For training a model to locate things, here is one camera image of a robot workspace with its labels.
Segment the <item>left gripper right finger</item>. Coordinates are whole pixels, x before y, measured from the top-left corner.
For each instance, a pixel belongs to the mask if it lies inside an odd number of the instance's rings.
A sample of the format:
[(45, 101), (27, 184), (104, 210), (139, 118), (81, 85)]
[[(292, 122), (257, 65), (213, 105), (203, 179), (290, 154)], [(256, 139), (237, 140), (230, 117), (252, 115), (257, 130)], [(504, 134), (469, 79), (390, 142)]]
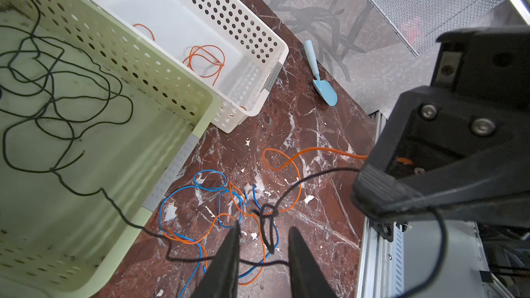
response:
[(292, 297), (336, 297), (296, 227), (288, 232), (288, 263)]

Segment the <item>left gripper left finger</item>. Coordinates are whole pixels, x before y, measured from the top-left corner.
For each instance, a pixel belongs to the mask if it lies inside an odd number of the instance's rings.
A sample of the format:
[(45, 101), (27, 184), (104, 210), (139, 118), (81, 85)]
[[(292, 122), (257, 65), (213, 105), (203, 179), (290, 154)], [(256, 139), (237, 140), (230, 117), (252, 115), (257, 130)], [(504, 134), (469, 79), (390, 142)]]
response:
[(239, 257), (240, 224), (236, 222), (192, 297), (237, 297)]

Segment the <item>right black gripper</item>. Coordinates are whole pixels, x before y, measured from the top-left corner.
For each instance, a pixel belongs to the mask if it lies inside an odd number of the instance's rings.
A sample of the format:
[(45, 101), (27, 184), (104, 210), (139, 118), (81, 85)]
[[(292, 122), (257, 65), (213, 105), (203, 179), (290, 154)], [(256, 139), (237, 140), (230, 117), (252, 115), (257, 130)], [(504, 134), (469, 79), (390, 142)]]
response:
[[(431, 83), (400, 95), (351, 200), (379, 222), (438, 211), (527, 228), (529, 150), (495, 147), (529, 142), (529, 27), (465, 28), (437, 42)], [(388, 175), (405, 173), (404, 160), (430, 172)]]

